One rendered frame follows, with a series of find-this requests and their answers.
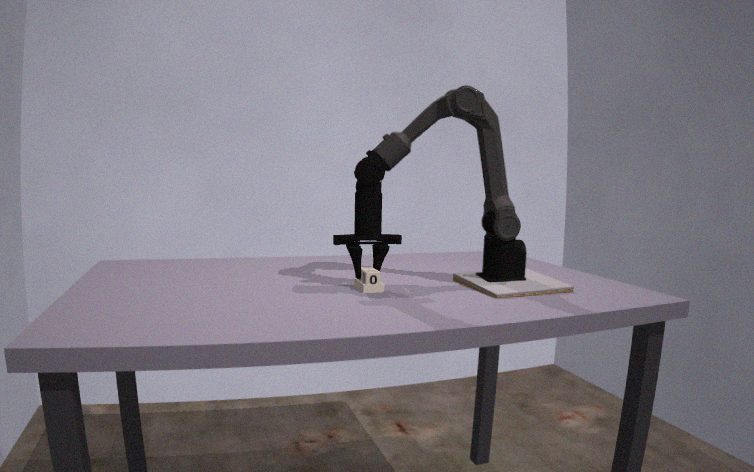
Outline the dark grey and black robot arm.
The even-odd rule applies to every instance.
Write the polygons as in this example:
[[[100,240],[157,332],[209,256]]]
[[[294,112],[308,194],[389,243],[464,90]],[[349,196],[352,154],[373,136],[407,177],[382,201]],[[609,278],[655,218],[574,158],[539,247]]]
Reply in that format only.
[[[402,132],[385,134],[384,140],[366,153],[368,157],[358,162],[354,171],[358,180],[355,214],[382,214],[379,181],[385,171],[390,171],[411,152],[411,143],[422,133],[442,118],[465,120],[477,130],[486,196],[482,217],[486,231],[483,272],[476,275],[488,282],[526,280],[526,246],[522,240],[516,240],[521,223],[508,194],[498,116],[484,94],[471,86],[450,90],[444,96],[431,103]]]

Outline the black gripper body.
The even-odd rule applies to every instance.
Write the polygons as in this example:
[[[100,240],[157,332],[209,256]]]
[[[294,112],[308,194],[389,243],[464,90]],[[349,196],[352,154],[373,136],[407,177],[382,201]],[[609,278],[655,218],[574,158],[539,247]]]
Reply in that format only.
[[[333,235],[333,244],[334,245],[348,245],[349,243],[377,244],[378,242],[388,242],[388,244],[402,244],[402,235],[381,234],[381,227],[382,227],[382,215],[355,214],[354,234]],[[364,241],[376,240],[376,242],[359,242],[360,240],[364,240]]]

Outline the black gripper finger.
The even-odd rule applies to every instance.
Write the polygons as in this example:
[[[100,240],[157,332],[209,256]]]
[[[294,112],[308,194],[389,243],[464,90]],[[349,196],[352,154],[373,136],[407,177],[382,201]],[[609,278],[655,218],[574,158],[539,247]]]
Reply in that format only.
[[[361,279],[361,258],[363,249],[361,248],[360,243],[349,243],[346,247],[354,265],[355,276],[357,279]]]
[[[382,263],[389,251],[388,242],[378,242],[372,245],[373,248],[373,268],[380,272]]]

